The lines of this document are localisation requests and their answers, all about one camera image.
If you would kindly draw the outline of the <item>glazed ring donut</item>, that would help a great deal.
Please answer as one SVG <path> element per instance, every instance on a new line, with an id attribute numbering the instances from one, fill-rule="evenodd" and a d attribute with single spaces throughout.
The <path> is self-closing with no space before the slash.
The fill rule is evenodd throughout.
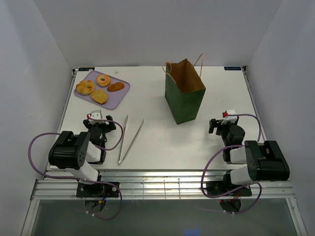
<path id="1" fill-rule="evenodd" d="M 106 74 L 100 74 L 95 81 L 100 87 L 107 87 L 111 83 L 111 78 Z"/>

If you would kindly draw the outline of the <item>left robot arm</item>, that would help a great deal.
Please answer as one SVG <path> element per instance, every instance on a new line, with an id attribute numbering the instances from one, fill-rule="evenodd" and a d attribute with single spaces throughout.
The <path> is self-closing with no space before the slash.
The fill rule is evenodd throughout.
<path id="1" fill-rule="evenodd" d="M 48 155 L 50 165 L 70 172 L 87 184 L 87 190 L 96 197 L 104 192 L 104 184 L 100 181 L 100 172 L 92 164 L 104 162 L 106 134 L 116 130 L 111 116 L 106 116 L 106 121 L 97 121 L 97 118 L 102 118 L 100 112 L 92 112 L 83 120 L 86 132 L 75 135 L 71 131 L 63 131 Z"/>

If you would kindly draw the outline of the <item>green paper bag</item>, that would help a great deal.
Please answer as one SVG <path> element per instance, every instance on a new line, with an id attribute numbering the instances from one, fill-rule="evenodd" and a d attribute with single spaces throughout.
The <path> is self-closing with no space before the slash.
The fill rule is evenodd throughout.
<path id="1" fill-rule="evenodd" d="M 195 69 L 188 59 L 179 63 L 163 62 L 165 73 L 165 99 L 177 124 L 196 119 L 206 87 L 202 72 Z"/>

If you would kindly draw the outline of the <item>metal tongs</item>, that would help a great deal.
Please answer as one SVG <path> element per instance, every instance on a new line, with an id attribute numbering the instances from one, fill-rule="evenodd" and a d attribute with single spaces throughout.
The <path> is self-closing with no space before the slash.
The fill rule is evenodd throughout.
<path id="1" fill-rule="evenodd" d="M 142 121 L 129 121 L 128 116 L 126 116 L 123 123 L 123 137 L 121 140 L 118 164 L 121 165 L 128 156 L 128 153 L 131 151 L 132 146 L 134 145 L 137 137 L 140 134 L 142 126 L 144 124 L 144 119 Z"/>

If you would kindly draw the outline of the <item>brown madeleine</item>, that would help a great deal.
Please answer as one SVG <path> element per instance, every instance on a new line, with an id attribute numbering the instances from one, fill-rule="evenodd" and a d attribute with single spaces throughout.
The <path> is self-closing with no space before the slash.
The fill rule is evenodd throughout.
<path id="1" fill-rule="evenodd" d="M 114 84 L 111 84 L 107 87 L 108 92 L 116 92 L 119 90 L 122 90 L 125 87 L 125 85 L 122 82 L 116 82 Z"/>

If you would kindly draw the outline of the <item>golden bagel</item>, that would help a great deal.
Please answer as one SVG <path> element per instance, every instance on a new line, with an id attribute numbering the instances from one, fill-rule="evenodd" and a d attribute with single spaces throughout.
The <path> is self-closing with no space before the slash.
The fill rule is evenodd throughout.
<path id="1" fill-rule="evenodd" d="M 76 85 L 76 91 L 81 95 L 90 95 L 95 89 L 95 85 L 91 80 L 82 80 Z"/>

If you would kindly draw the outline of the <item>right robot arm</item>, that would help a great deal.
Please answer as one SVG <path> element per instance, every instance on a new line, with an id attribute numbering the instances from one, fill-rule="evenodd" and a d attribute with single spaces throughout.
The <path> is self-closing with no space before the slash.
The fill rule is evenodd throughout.
<path id="1" fill-rule="evenodd" d="M 238 125 L 239 118 L 225 118 L 209 121 L 209 133 L 221 136 L 224 146 L 223 160 L 227 164 L 245 164 L 244 167 L 229 170 L 222 181 L 206 183 L 208 194 L 234 195 L 241 185 L 255 181 L 286 181 L 289 178 L 289 166 L 276 141 L 245 141 L 245 131 Z"/>

